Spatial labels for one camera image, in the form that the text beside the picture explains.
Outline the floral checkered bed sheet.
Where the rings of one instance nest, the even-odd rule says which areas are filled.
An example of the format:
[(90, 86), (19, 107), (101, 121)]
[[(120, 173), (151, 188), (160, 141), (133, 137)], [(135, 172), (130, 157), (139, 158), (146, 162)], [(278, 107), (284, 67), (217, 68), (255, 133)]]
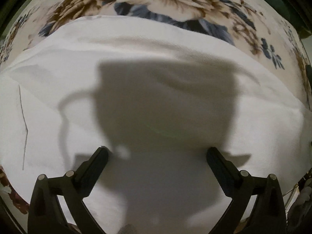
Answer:
[[(305, 49), (295, 28), (264, 0), (33, 0), (1, 38), (1, 72), (59, 28), (94, 16), (146, 19), (221, 40), (276, 75), (311, 112)], [(26, 227), (31, 199), (14, 189), (2, 165), (1, 198)]]

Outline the white pant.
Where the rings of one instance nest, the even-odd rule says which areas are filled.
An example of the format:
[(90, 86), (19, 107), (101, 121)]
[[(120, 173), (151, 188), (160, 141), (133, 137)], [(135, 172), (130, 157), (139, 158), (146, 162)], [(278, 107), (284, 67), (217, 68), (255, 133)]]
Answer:
[(106, 146), (87, 208), (108, 233), (208, 233), (229, 204), (218, 148), (287, 192), (310, 168), (311, 112), (239, 49), (168, 24), (77, 19), (1, 72), (1, 165), (29, 200)]

